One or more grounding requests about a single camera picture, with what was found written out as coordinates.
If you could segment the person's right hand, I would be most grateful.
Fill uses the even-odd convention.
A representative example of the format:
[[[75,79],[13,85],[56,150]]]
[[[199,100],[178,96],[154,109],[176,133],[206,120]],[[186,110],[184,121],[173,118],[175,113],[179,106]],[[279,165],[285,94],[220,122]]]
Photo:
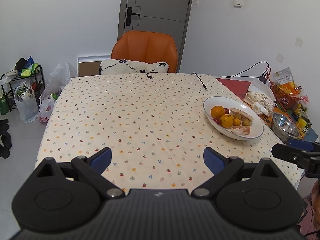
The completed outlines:
[[[316,215],[319,215],[320,210],[320,195],[319,195],[319,180],[315,181],[311,190],[311,206]]]

